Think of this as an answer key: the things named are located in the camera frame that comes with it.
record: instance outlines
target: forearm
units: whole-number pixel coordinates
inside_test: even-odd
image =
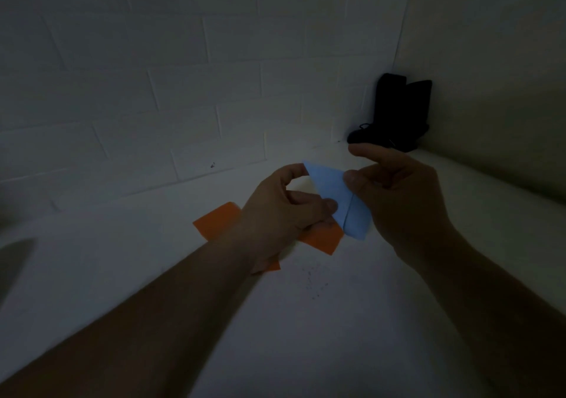
[[[1,396],[161,396],[202,356],[203,327],[248,277],[233,236],[208,243],[0,386]]]
[[[566,318],[459,234],[414,265],[502,396],[558,396]]]

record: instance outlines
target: painted brick wall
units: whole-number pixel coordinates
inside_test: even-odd
[[[0,0],[0,202],[76,209],[344,139],[407,0]]]

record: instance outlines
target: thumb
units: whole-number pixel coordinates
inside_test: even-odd
[[[303,229],[328,219],[338,210],[338,203],[330,198],[319,198],[307,204],[294,206],[294,208],[297,212],[295,225]]]
[[[380,188],[357,170],[345,172],[343,180],[348,189],[356,194],[368,207],[375,202],[376,197],[379,195]]]

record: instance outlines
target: folded blue paper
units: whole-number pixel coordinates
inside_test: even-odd
[[[344,234],[364,240],[371,222],[370,209],[343,182],[343,171],[303,162],[316,190],[322,198],[332,198],[338,210],[332,215]]]

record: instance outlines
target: left hand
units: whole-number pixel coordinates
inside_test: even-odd
[[[336,201],[320,195],[287,191],[293,179],[308,176],[303,164],[276,170],[263,180],[230,230],[249,249],[256,264],[279,253],[310,226],[329,226]]]

